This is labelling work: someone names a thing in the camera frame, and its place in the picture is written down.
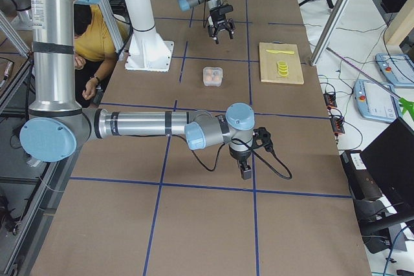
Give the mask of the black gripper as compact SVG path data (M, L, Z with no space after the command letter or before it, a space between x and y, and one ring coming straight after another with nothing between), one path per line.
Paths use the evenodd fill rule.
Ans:
M216 44L219 44L218 32L227 30L229 38L234 38L235 25L232 18L226 19L226 12L224 9L210 10L210 16L208 18L208 35L212 38Z
M252 154L251 150L243 144L230 143L229 152L231 157L238 161L242 179L251 179L252 168L247 162Z

